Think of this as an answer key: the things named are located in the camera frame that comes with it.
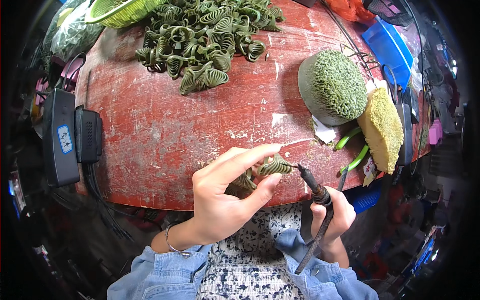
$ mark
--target yellow sponge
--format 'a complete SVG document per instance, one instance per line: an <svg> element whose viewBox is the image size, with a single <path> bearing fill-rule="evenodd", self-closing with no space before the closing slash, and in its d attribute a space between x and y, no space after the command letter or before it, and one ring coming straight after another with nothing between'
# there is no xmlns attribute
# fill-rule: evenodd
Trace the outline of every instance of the yellow sponge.
<svg viewBox="0 0 480 300"><path fill-rule="evenodd" d="M368 94L367 107L357 118L377 169L393 174L403 144L402 122L385 88Z"/></svg>

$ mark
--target red plastic bag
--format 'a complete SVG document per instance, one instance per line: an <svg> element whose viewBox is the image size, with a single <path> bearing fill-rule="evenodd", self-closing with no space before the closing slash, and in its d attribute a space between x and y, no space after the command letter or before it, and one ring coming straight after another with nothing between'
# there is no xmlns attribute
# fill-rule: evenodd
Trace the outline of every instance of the red plastic bag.
<svg viewBox="0 0 480 300"><path fill-rule="evenodd" d="M361 0L326 0L330 8L347 21L368 21L375 17L363 7Z"/></svg>

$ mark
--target person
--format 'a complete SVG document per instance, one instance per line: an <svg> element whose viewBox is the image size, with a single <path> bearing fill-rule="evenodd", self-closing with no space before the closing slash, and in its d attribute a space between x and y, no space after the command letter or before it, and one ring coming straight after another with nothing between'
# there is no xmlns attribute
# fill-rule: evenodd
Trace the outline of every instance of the person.
<svg viewBox="0 0 480 300"><path fill-rule="evenodd" d="M114 282L108 299L378 299L348 267L340 239L355 219L342 192L326 187L334 217L313 257L294 274L308 247L300 236L299 203L263 208L282 175L257 176L245 199L224 194L248 168L280 151L280 144L231 148L194 173L194 216L158 233L137 256L131 272ZM312 236L325 217L311 205Z"/></svg>

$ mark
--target red table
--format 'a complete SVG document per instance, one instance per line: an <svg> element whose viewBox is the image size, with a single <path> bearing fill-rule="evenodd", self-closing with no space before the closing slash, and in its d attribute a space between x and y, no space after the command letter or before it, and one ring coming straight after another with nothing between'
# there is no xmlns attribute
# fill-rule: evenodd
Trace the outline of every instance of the red table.
<svg viewBox="0 0 480 300"><path fill-rule="evenodd" d="M340 168L357 156L363 138L357 135L336 152L316 142L297 72L305 58L323 49L340 50L347 39L319 2L311 9L290 0L274 4L287 18L279 24L283 31L261 31L254 37L267 45L268 59L264 55L251 63L235 57L228 83L187 96L178 92L180 79L148 72L136 60L144 26L104 30L80 71L76 105L85 104L103 119L103 155L96 172L108 201L192 210L191 178L196 170L231 147L264 143L285 144L281 155L288 161L301 162L325 185L338 185ZM342 22L360 50L370 52L360 37L360 25ZM373 75L381 78L378 69ZM420 113L428 124L426 111ZM273 114L285 115L273 124ZM336 127L335 141L356 126L352 121ZM413 132L419 134L416 126ZM362 168L354 169L344 189L362 184L363 178ZM82 184L77 190L86 193ZM268 206L306 198L304 182L294 171L283 177Z"/></svg>

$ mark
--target blue denim jacket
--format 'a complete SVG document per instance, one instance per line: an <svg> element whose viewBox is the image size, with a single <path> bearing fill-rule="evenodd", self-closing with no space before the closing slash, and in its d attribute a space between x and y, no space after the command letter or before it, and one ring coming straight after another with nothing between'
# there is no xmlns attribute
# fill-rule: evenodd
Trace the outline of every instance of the blue denim jacket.
<svg viewBox="0 0 480 300"><path fill-rule="evenodd" d="M194 246L186 250L192 254L185 259L179 253L159 254L146 246L143 253L133 260L131 272L108 288L108 299L195 299L205 275L211 247ZM357 280L351 268L340 268L338 263L329 264L313 257L305 269L295 275L295 269L308 250L295 229L282 232L276 239L275 247L283 252L288 273L305 299L378 299L372 288Z"/></svg>

